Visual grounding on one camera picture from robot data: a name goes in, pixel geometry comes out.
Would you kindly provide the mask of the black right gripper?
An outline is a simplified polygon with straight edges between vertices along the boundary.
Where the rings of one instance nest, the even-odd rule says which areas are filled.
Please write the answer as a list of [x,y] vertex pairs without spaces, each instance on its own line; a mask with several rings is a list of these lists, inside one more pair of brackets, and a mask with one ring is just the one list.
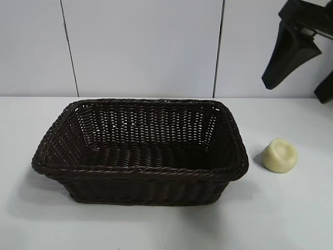
[[[332,1],[325,6],[306,1],[286,1],[278,15],[281,21],[291,26],[279,25],[272,56],[262,75],[268,90],[276,88],[294,70],[322,53],[313,36],[302,33],[302,29],[332,40]],[[320,102],[332,99],[332,85],[332,75],[328,75],[317,86],[314,94]]]

